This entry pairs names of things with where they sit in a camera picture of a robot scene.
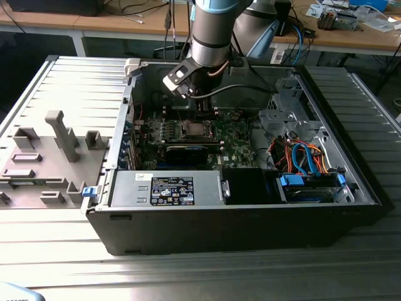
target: floor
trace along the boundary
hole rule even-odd
[[[64,36],[49,36],[40,34],[15,34],[13,39],[6,33],[0,33],[0,120],[12,108],[19,95],[30,82],[39,67],[48,55],[75,56],[72,40]],[[159,41],[125,41],[101,38],[87,39],[88,52],[97,57],[132,57],[151,58],[152,50],[161,47]],[[314,51],[308,56],[308,63],[319,66],[331,66],[338,58],[338,54],[324,53],[320,55]],[[345,68],[356,72],[366,85],[374,90],[383,66],[370,55],[356,55],[349,58]],[[379,99],[387,110],[396,117],[399,112],[393,106],[393,100],[401,95],[399,85],[401,74],[394,75],[379,95]]]

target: power supply label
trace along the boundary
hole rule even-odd
[[[192,177],[153,177],[152,206],[195,205]]]

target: blue cable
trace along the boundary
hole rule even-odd
[[[302,49],[302,34],[299,31],[298,27],[296,27],[295,25],[293,25],[293,28],[295,28],[296,32],[298,33],[298,37],[299,37],[299,49],[298,49],[298,53],[296,55],[295,61],[292,63],[292,65],[295,65],[296,61],[298,61],[299,55],[301,54],[301,49]]]
[[[295,168],[297,168],[297,170],[299,170],[300,172],[303,173],[304,176],[307,176],[308,174],[306,173],[306,171],[304,169],[302,169],[298,163],[296,162],[296,150],[303,146],[305,148],[306,151],[306,156],[308,158],[308,164],[309,164],[309,168],[311,169],[311,172],[313,174],[316,174],[317,176],[320,176],[320,172],[318,171],[316,165],[313,163],[313,159],[312,159],[312,153],[311,150],[309,149],[309,147],[304,144],[304,143],[298,143],[293,147],[293,153],[292,153],[292,158],[293,158],[293,164],[295,166]]]

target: white cable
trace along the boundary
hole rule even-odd
[[[401,108],[401,103],[398,102],[399,100],[401,100],[401,98],[396,98],[396,99],[393,100],[393,103],[394,103],[394,105],[395,105],[396,107]]]
[[[137,22],[137,23],[139,23],[139,24],[144,24],[144,22],[142,21],[142,20],[137,20],[137,19],[131,19],[130,17],[127,17],[127,16],[123,16],[125,19],[128,19],[128,20],[131,20],[131,21],[134,21],[134,22]]]
[[[385,14],[383,14],[381,11],[379,11],[377,8],[374,8],[373,6],[370,6],[370,5],[361,5],[361,6],[364,6],[366,8],[370,8],[370,9],[378,12],[379,14],[381,14],[384,18],[388,19],[388,16],[386,16]]]

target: motherboard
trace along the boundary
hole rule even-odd
[[[256,167],[249,143],[252,118],[237,110],[213,120],[170,119],[163,113],[134,121],[132,169],[220,170]]]

